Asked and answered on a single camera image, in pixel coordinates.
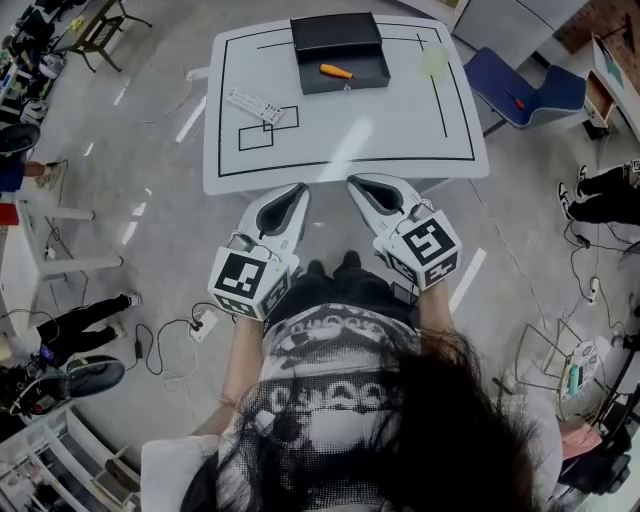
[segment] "black pants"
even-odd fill
[[[74,309],[56,318],[55,322],[49,320],[38,326],[42,344],[55,355],[53,366],[62,366],[76,352],[88,352],[114,340],[116,333],[111,327],[96,332],[83,331],[96,322],[124,311],[128,307],[129,299],[120,295],[115,299],[103,300],[84,308]]]
[[[412,307],[396,299],[389,283],[359,267],[338,267],[333,279],[309,273],[298,277],[268,318],[269,326],[327,303],[350,304],[407,325]]]
[[[640,190],[633,188],[625,179],[622,167],[584,180],[579,189],[595,197],[569,205],[569,214],[577,221],[640,225]]]

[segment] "long black hair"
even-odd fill
[[[536,461],[527,450],[533,428],[489,399],[463,336],[423,333],[420,354],[388,347],[382,357],[378,378],[389,413],[368,442],[348,457],[329,454],[321,466],[304,455],[292,458],[283,452],[283,440],[295,435],[290,410],[276,415],[272,428],[260,428],[252,409],[258,384],[238,406],[235,445],[222,460],[215,454],[205,461],[181,512],[319,508],[319,495],[354,486],[367,489],[367,503],[380,510],[540,510]],[[296,379],[288,384],[295,388]],[[241,485],[225,475],[236,457],[244,462]]]

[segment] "black box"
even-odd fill
[[[382,37],[371,13],[291,20],[291,32],[303,94],[389,84]],[[353,78],[326,75],[320,71],[321,64],[342,68]]]

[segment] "graphic t-shirt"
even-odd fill
[[[391,344],[419,352],[418,336],[406,325],[345,304],[323,304],[274,326],[263,344],[261,382],[220,442],[220,461],[239,437],[243,453],[222,472],[221,501],[249,498],[243,490],[246,478],[255,474],[257,452],[255,436],[239,435],[245,422],[276,440],[285,487],[300,472],[321,470],[336,456],[365,452],[386,418],[388,401],[379,376],[382,349]],[[274,419],[285,408],[287,425],[280,434]],[[315,498],[308,510],[381,505],[376,488],[357,478],[340,482],[340,492],[311,491]]]

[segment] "brick wall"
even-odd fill
[[[591,32],[602,36],[622,26],[627,13],[633,22],[637,54],[626,46],[622,32],[608,38],[605,44],[640,91],[640,6],[636,0],[591,0],[556,32],[555,37],[569,52],[575,53],[590,40]]]

